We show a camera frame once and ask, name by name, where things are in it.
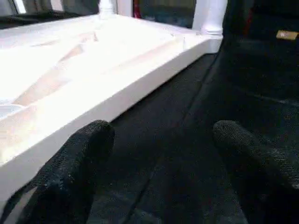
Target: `red object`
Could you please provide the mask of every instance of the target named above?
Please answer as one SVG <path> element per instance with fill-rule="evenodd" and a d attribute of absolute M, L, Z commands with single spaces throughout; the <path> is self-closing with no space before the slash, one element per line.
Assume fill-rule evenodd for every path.
<path fill-rule="evenodd" d="M 245 36 L 247 36 L 248 33 L 249 33 L 249 29 L 250 29 L 250 25 L 251 25 L 251 21 L 252 21 L 252 16 L 253 16 L 253 12 L 252 12 L 252 9 L 251 9 L 250 12 L 249 12 L 249 17 L 247 19 L 245 28 L 244 28 L 244 35 Z"/>
<path fill-rule="evenodd" d="M 134 4 L 134 8 L 133 8 L 134 18 L 141 19 L 139 0 L 133 0 L 133 4 Z"/>

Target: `gold tag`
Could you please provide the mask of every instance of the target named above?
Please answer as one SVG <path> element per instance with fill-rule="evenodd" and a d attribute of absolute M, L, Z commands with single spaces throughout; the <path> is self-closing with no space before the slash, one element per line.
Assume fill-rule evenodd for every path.
<path fill-rule="evenodd" d="M 297 38 L 297 35 L 298 35 L 297 32 L 279 30 L 277 32 L 276 38 L 277 39 L 284 39 L 284 40 L 294 41 Z"/>

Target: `white turned leg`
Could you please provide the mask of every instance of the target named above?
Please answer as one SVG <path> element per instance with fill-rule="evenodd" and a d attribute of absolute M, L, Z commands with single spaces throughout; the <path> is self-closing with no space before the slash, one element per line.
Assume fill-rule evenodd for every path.
<path fill-rule="evenodd" d="M 113 4 L 111 0 L 100 0 L 99 14 L 101 19 L 105 19 L 114 14 Z"/>
<path fill-rule="evenodd" d="M 228 5 L 228 0 L 209 0 L 204 23 L 201 27 L 201 33 L 211 35 L 212 37 L 222 38 L 223 19 Z"/>

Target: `carpeted floor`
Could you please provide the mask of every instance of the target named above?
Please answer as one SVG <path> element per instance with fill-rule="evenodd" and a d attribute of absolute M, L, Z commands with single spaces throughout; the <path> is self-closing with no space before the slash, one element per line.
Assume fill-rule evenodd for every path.
<path fill-rule="evenodd" d="M 298 57 L 262 57 L 260 46 L 228 38 L 218 56 L 203 56 L 113 122 L 114 154 L 89 223 L 258 223 L 254 202 L 238 200 L 212 126 L 237 120 L 282 149 L 298 145 Z"/>

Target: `black glove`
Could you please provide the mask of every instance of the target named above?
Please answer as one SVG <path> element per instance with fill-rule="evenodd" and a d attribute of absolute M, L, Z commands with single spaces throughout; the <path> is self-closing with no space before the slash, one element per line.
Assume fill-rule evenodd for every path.
<path fill-rule="evenodd" d="M 114 130 L 94 121 L 75 132 L 7 202 L 0 224 L 85 224 Z"/>

